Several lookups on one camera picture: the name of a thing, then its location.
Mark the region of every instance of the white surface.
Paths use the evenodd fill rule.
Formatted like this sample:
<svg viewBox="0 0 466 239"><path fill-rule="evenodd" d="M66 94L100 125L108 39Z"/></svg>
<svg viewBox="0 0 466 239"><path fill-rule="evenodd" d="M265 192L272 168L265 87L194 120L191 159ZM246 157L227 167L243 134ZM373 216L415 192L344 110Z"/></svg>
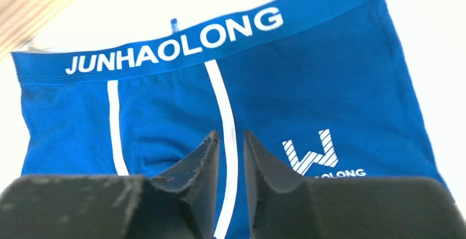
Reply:
<svg viewBox="0 0 466 239"><path fill-rule="evenodd" d="M271 0L77 0L36 41L59 49L97 49L171 33ZM440 170L463 213L466 147L466 0L387 0L405 51ZM20 174L29 134L13 63L0 63L0 190Z"/></svg>

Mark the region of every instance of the blue fabric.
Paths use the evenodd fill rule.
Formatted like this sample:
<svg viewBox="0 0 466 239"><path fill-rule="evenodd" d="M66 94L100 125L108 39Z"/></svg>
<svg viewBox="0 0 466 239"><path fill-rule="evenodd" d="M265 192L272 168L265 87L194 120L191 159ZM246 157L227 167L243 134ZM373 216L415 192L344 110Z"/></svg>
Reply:
<svg viewBox="0 0 466 239"><path fill-rule="evenodd" d="M244 15L252 34L237 28L234 40L227 22L245 26ZM224 29L224 42L213 44L221 37L215 29L201 42L202 30L212 26ZM170 45L159 51L165 41ZM179 55L170 59L176 44ZM133 57L121 58L130 52ZM218 81L204 64L215 59L238 150L226 238L249 238L244 130L305 176L427 176L445 184L385 0L275 0L158 40L13 58L31 133L23 174L116 174L106 81L118 79L123 157L130 174L149 177L194 150L210 130L222 139L231 135L220 112L228 104L218 102ZM227 173L222 143L217 219Z"/></svg>

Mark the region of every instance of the blue boxer briefs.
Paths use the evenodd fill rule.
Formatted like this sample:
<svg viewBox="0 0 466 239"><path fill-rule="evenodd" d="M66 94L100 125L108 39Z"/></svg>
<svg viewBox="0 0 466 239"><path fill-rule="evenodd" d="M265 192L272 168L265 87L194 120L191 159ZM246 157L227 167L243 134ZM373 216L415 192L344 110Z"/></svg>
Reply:
<svg viewBox="0 0 466 239"><path fill-rule="evenodd" d="M249 238L245 130L304 176L445 184L385 0L275 0L157 40L13 58L23 174L152 177L221 132L217 239Z"/></svg>

